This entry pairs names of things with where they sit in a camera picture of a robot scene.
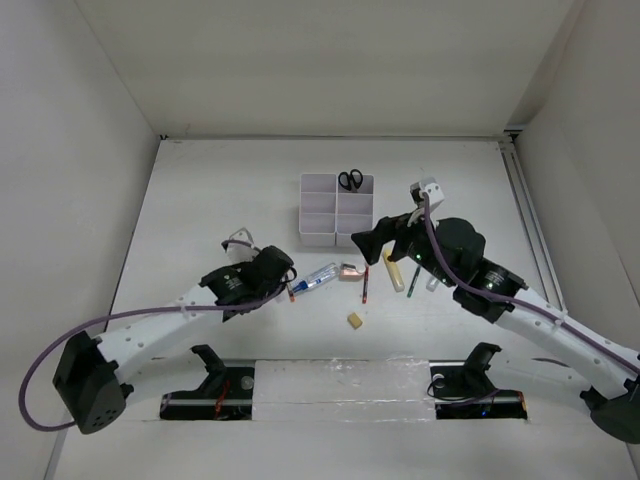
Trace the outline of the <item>yellow highlighter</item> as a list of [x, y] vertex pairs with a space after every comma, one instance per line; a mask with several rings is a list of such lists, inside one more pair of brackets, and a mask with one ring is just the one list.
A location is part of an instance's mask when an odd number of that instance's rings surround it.
[[398, 265], [390, 259], [390, 255], [391, 251], [389, 249], [385, 249], [382, 254], [382, 259], [389, 274], [390, 281], [394, 290], [397, 293], [400, 293], [405, 290], [404, 280], [402, 278]]

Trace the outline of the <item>black handled scissors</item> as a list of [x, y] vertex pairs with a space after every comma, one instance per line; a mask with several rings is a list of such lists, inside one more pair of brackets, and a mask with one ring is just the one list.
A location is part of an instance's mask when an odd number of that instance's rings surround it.
[[348, 192], [357, 192], [363, 182], [364, 176], [363, 173], [357, 169], [351, 169], [350, 171], [342, 171], [338, 174], [337, 177], [339, 186]]

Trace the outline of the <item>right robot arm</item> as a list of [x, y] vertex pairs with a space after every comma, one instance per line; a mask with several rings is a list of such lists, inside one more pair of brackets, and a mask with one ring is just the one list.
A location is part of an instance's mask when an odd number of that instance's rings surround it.
[[440, 400], [475, 403], [501, 390], [545, 393], [586, 413], [613, 438], [639, 442], [639, 353], [594, 332], [549, 304], [518, 275], [485, 258], [486, 240], [466, 220], [436, 222], [414, 212], [383, 217], [351, 239], [369, 265], [409, 258], [452, 289], [463, 310], [519, 335], [556, 357], [549, 367], [512, 362], [502, 348], [479, 343], [445, 378]]

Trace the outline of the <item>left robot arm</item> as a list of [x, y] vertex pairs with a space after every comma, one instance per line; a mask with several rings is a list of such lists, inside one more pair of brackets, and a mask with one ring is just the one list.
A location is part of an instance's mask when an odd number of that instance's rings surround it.
[[285, 288], [293, 260], [275, 246], [220, 267], [158, 312], [96, 337], [86, 331], [65, 343], [53, 385], [84, 435], [113, 423], [133, 403], [165, 393], [157, 359], [215, 323], [260, 308]]

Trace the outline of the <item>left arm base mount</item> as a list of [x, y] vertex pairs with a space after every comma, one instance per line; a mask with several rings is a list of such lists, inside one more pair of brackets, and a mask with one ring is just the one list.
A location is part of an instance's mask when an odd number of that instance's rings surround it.
[[206, 376], [193, 388], [164, 394], [159, 418], [165, 421], [250, 421], [255, 362], [224, 361], [208, 345], [193, 346], [191, 352], [199, 357]]

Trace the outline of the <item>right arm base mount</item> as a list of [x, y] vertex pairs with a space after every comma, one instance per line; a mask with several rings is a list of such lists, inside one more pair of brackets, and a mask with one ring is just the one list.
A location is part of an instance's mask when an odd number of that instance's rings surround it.
[[437, 420], [528, 419], [522, 393], [498, 389], [487, 375], [491, 360], [501, 351], [481, 342], [464, 360], [430, 363], [426, 394], [434, 400]]

